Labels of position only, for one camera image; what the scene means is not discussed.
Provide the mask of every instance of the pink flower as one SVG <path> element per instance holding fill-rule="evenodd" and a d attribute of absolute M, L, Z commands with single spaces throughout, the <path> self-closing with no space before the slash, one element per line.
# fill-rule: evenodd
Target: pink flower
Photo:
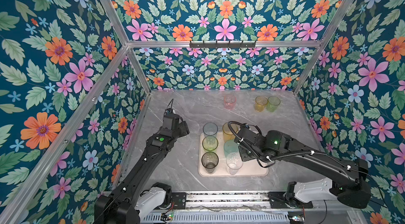
<path fill-rule="evenodd" d="M 309 38 L 311 39 L 316 39 L 318 37 L 317 32 L 321 31 L 325 28 L 325 26 L 323 25 L 319 25 L 319 18 L 317 18 L 315 21 L 312 22 L 312 25 L 310 25 L 309 23 L 305 23 L 303 25 L 303 29 L 304 31 L 301 31 L 300 33 L 298 33 L 297 37 L 299 38 L 303 38 L 303 40 L 308 40 Z"/>
<path fill-rule="evenodd" d="M 65 196 L 65 191 L 70 191 L 70 186 L 68 184 L 70 183 L 70 178 L 66 179 L 62 177 L 59 181 L 59 184 L 56 184 L 52 186 L 53 191 L 55 194 L 53 195 L 53 199 L 57 198 L 60 195 L 60 198 L 64 198 Z"/>
<path fill-rule="evenodd" d="M 236 59 L 236 64 L 241 66 L 243 64 L 246 64 L 246 58 L 242 58 L 242 56 L 239 57 L 239 59 Z"/>
<path fill-rule="evenodd" d="M 155 26 L 154 23 L 148 24 L 148 30 L 152 32 L 152 34 L 159 33 L 158 26 Z"/>
<path fill-rule="evenodd" d="M 337 73 L 340 73 L 342 70 L 339 68 L 340 62 L 334 63 L 332 62 L 332 66 L 328 69 L 328 72 L 331 72 L 329 74 L 329 78 L 334 77 L 335 79 L 337 78 Z"/>
<path fill-rule="evenodd" d="M 190 48 L 187 47 L 187 50 L 189 50 L 190 52 L 188 52 L 189 56 L 194 56 L 195 58 L 198 57 L 199 54 L 202 54 L 203 51 L 200 50 L 200 48 Z"/>
<path fill-rule="evenodd" d="M 163 59 L 163 61 L 165 61 L 165 64 L 168 64 L 168 65 L 171 65 L 172 63 L 173 63 L 173 60 L 172 60 L 172 57 L 165 57 L 164 59 Z"/>
<path fill-rule="evenodd" d="M 376 129 L 371 130 L 372 135 L 378 135 L 378 139 L 381 142 L 385 141 L 385 136 L 388 138 L 394 138 L 394 134 L 390 132 L 389 130 L 394 128 L 394 123 L 388 122 L 384 125 L 384 118 L 379 117 L 378 118 L 378 124 L 375 121 L 371 121 L 370 125 Z"/>
<path fill-rule="evenodd" d="M 58 89 L 58 93 L 62 93 L 64 96 L 68 95 L 68 92 L 72 92 L 72 89 L 69 88 L 70 86 L 72 86 L 72 83 L 67 83 L 66 79 L 63 78 L 62 82 L 57 82 L 56 85 L 58 85 L 59 89 Z"/>
<path fill-rule="evenodd" d="M 357 60 L 357 62 L 360 62 L 359 66 L 367 65 L 367 60 L 371 59 L 369 56 L 369 53 L 366 52 L 365 54 L 360 54 L 360 59 Z"/>
<path fill-rule="evenodd" d="M 357 130 L 357 133 L 360 134 L 361 130 L 365 129 L 365 127 L 364 127 L 364 125 L 362 125 L 362 123 L 363 123 L 362 119 L 357 120 L 357 118 L 354 118 L 354 122 L 350 122 L 350 124 L 353 126 L 352 130 L 353 131 Z"/>
<path fill-rule="evenodd" d="M 246 28 L 247 26 L 252 26 L 253 19 L 252 19 L 251 17 L 247 17 L 247 18 L 245 17 L 243 20 L 244 20 L 244 21 L 242 22 L 242 24 L 245 25 L 245 28 Z"/>
<path fill-rule="evenodd" d="M 134 34 L 132 34 L 132 39 L 134 40 L 138 40 L 139 38 L 142 41 L 146 41 L 146 38 L 152 38 L 152 34 L 150 34 L 150 32 L 147 32 L 146 30 L 148 29 L 148 25 L 143 23 L 140 25 L 139 27 L 139 23 L 137 20 L 132 19 L 132 25 L 133 26 L 127 26 L 127 30 L 129 30 L 130 32 L 134 32 Z"/>
<path fill-rule="evenodd" d="M 375 67 L 375 59 L 370 59 L 367 63 L 368 69 L 365 68 L 360 68 L 358 70 L 358 74 L 361 76 L 365 76 L 362 78 L 359 82 L 359 86 L 365 86 L 369 83 L 369 89 L 374 92 L 377 89 L 377 81 L 379 83 L 386 83 L 389 81 L 389 78 L 385 74 L 380 74 L 382 71 L 387 69 L 388 67 L 388 61 L 384 61 L 380 64 L 378 64 L 377 67 Z"/>
<path fill-rule="evenodd" d="M 233 39 L 233 34 L 231 32 L 234 32 L 236 30 L 236 26 L 235 25 L 229 26 L 229 20 L 227 18 L 225 18 L 224 20 L 222 20 L 222 27 L 219 25 L 216 25 L 214 27 L 214 29 L 217 32 L 219 32 L 217 34 L 217 36 L 215 37 L 215 39 L 224 38 L 224 41 L 225 41 L 226 38 Z"/>
<path fill-rule="evenodd" d="M 273 54 L 279 52 L 279 50 L 277 50 L 278 47 L 266 47 L 266 49 L 267 49 L 267 50 L 266 50 L 265 54 L 269 54 L 270 57 L 273 56 Z"/>
<path fill-rule="evenodd" d="M 93 54 L 88 54 L 86 53 L 85 56 L 83 57 L 83 60 L 86 62 L 86 65 L 90 65 L 91 67 L 93 66 L 93 63 L 95 60 L 93 59 Z"/>
<path fill-rule="evenodd" d="M 303 25 L 304 25 L 303 23 L 298 22 L 296 25 L 292 27 L 292 32 L 298 33 L 300 30 L 302 30 Z"/>
<path fill-rule="evenodd" d="M 76 131 L 76 133 L 74 134 L 74 136 L 73 136 L 72 139 L 71 139 L 72 142 L 75 142 L 75 141 L 76 141 L 76 135 L 79 136 L 79 137 L 82 137 L 82 136 L 83 136 L 83 132 L 80 130 L 80 129 L 83 128 L 83 126 L 84 126 L 84 123 L 81 123 L 81 125 L 79 126 L 79 128 L 78 128 L 77 131 Z"/>
<path fill-rule="evenodd" d="M 71 83 L 76 82 L 73 86 L 74 92 L 79 93 L 82 85 L 85 90 L 89 91 L 93 86 L 93 81 L 89 77 L 93 76 L 94 70 L 91 68 L 86 69 L 86 63 L 83 59 L 78 61 L 78 67 L 73 62 L 69 63 L 69 67 L 74 74 L 67 73 L 65 79 Z"/>
<path fill-rule="evenodd" d="M 261 47 L 248 48 L 246 54 L 250 54 L 250 57 L 252 58 L 254 55 L 259 55 L 261 49 Z"/>
<path fill-rule="evenodd" d="M 397 176 L 391 175 L 391 179 L 393 180 L 391 182 L 391 185 L 397 187 L 398 192 L 402 194 L 405 190 L 405 181 L 403 181 L 402 175 L 401 174 L 398 174 Z"/>
<path fill-rule="evenodd" d="M 320 60 L 320 62 L 319 62 L 319 65 L 321 66 L 322 65 L 322 67 L 324 68 L 325 66 L 326 66 L 326 64 L 329 62 L 329 52 L 325 52 L 325 51 L 323 51 L 322 52 L 322 55 L 321 56 L 319 56 L 319 60 Z"/>
<path fill-rule="evenodd" d="M 181 50 L 181 47 L 175 47 L 175 48 L 170 48 L 169 53 L 175 54 L 175 56 L 177 57 L 179 54 L 183 54 L 183 51 Z"/>
<path fill-rule="evenodd" d="M 328 92 L 331 93 L 332 95 L 336 93 L 336 84 L 331 83 L 330 86 L 328 86 Z"/>
<path fill-rule="evenodd" d="M 277 64 L 280 64 L 280 63 L 283 63 L 283 60 L 285 60 L 285 59 L 283 58 L 283 55 L 280 55 L 280 56 L 278 56 L 278 57 L 276 57 L 276 58 L 274 59 L 274 61 L 276 62 L 276 65 L 277 65 Z"/>
<path fill-rule="evenodd" d="M 205 59 L 203 59 L 203 58 L 201 59 L 201 64 L 202 64 L 202 65 L 205 65 L 205 66 L 206 66 L 206 65 L 210 65 L 210 64 L 211 64 L 211 62 L 210 62 L 211 60 L 212 60 L 212 59 L 209 59 L 208 56 L 205 56 Z"/>
<path fill-rule="evenodd" d="M 92 134 L 94 134 L 94 131 L 96 131 L 96 132 L 99 131 L 99 128 L 98 128 L 99 125 L 100 125 L 100 123 L 97 122 L 97 120 L 95 119 L 95 120 L 90 121 L 90 126 L 87 129 L 91 130 Z"/>
<path fill-rule="evenodd" d="M 313 127 L 313 130 L 315 131 L 315 133 L 316 133 L 316 136 L 318 137 L 318 140 L 319 141 L 322 141 L 322 136 L 321 136 L 321 133 L 322 133 L 322 128 L 318 128 L 318 126 L 317 126 L 317 124 L 315 123 L 315 121 L 313 122 L 313 123 L 311 123 L 312 124 L 312 127 Z"/>
<path fill-rule="evenodd" d="M 394 155 L 399 156 L 399 157 L 395 158 L 395 160 L 394 160 L 394 163 L 396 165 L 401 165 L 405 161 L 405 144 L 404 143 L 399 144 L 399 149 L 400 150 L 398 150 L 396 148 L 391 149 L 391 152 Z"/>
<path fill-rule="evenodd" d="M 208 17 L 204 18 L 203 16 L 198 22 L 200 23 L 200 27 L 201 26 L 207 27 L 207 24 L 209 24 Z"/>

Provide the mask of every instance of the aluminum frame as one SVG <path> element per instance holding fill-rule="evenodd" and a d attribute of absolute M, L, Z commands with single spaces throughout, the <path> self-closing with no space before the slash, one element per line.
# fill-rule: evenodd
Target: aluminum frame
<path fill-rule="evenodd" d="M 82 123 L 90 109 L 93 107 L 94 100 L 101 94 L 127 52 L 128 48 L 126 46 L 122 47 L 113 60 L 108 64 L 100 78 L 87 93 L 82 103 L 59 132 L 56 139 L 30 172 L 16 196 L 3 210 L 0 215 L 0 223 L 17 223 L 18 218 L 36 195 L 55 163 L 58 162 L 59 157 L 62 155 L 70 139 L 76 133 L 80 123 Z"/>

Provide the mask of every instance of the clear cup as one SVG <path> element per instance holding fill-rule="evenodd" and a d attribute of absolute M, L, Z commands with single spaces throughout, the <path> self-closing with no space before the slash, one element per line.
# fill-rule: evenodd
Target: clear cup
<path fill-rule="evenodd" d="M 273 112 L 277 109 L 278 105 L 281 103 L 280 99 L 276 96 L 271 96 L 267 99 L 267 110 Z"/>
<path fill-rule="evenodd" d="M 219 158 L 214 152 L 206 152 L 202 158 L 201 163 L 208 173 L 213 173 L 217 167 Z"/>
<path fill-rule="evenodd" d="M 218 132 L 218 126 L 215 125 L 214 123 L 206 123 L 202 129 L 204 135 L 207 136 L 214 136 L 216 137 L 217 132 Z"/>
<path fill-rule="evenodd" d="M 231 126 L 232 126 L 232 129 L 235 132 L 238 132 L 238 126 L 237 125 L 231 124 Z M 225 142 L 227 142 L 228 140 L 234 140 L 235 139 L 235 135 L 230 131 L 227 122 L 222 126 L 222 134 L 223 134 L 223 138 L 224 138 Z"/>
<path fill-rule="evenodd" d="M 258 112 L 262 112 L 265 110 L 267 105 L 267 97 L 265 96 L 258 96 L 254 102 L 254 109 Z"/>
<path fill-rule="evenodd" d="M 234 95 L 224 96 L 224 106 L 227 110 L 232 110 L 236 105 L 236 97 Z"/>
<path fill-rule="evenodd" d="M 229 174 L 235 175 L 243 166 L 243 161 L 239 153 L 230 153 L 226 157 L 226 165 L 228 166 Z"/>
<path fill-rule="evenodd" d="M 218 147 L 218 140 L 214 136 L 207 136 L 202 140 L 202 146 L 206 151 L 214 151 Z"/>

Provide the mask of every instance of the drinking glass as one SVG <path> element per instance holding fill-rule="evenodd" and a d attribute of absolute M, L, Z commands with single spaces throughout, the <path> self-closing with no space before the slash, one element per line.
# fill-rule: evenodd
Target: drinking glass
<path fill-rule="evenodd" d="M 277 109 L 278 105 L 281 103 L 280 99 L 276 96 L 271 96 L 267 99 L 267 110 L 273 112 Z"/>
<path fill-rule="evenodd" d="M 258 96 L 256 97 L 255 103 L 254 103 L 254 109 L 258 112 L 262 112 L 265 110 L 265 107 L 267 105 L 267 98 L 265 96 Z"/>
<path fill-rule="evenodd" d="M 218 156 L 214 152 L 206 152 L 201 158 L 201 163 L 208 173 L 213 173 L 215 171 L 218 162 Z"/>

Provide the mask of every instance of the light blue flower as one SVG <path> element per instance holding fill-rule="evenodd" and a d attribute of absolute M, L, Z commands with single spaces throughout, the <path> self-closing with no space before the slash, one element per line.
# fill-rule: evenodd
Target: light blue flower
<path fill-rule="evenodd" d="M 14 142 L 15 142 L 15 144 L 10 146 L 10 148 L 15 148 L 14 152 L 18 152 L 18 150 L 20 148 L 24 148 L 24 146 L 23 146 L 24 140 L 19 141 L 19 139 L 16 139 Z"/>
<path fill-rule="evenodd" d="M 15 92 L 15 90 L 13 91 L 13 95 L 8 94 L 8 97 L 12 98 L 12 102 L 15 102 L 16 100 L 19 101 L 21 100 L 19 97 L 21 96 L 21 94 L 17 94 L 17 92 Z"/>
<path fill-rule="evenodd" d="M 52 83 L 49 83 L 48 86 L 45 86 L 45 89 L 49 90 L 49 93 L 52 93 L 52 91 L 55 91 L 55 85 L 52 85 Z"/>
<path fill-rule="evenodd" d="M 29 24 L 26 24 L 27 25 L 27 27 L 28 28 L 26 28 L 26 31 L 29 31 L 30 33 L 31 33 L 31 35 L 32 34 L 34 34 L 34 33 L 38 33 L 35 29 L 36 29 L 36 27 L 35 26 L 30 26 Z"/>

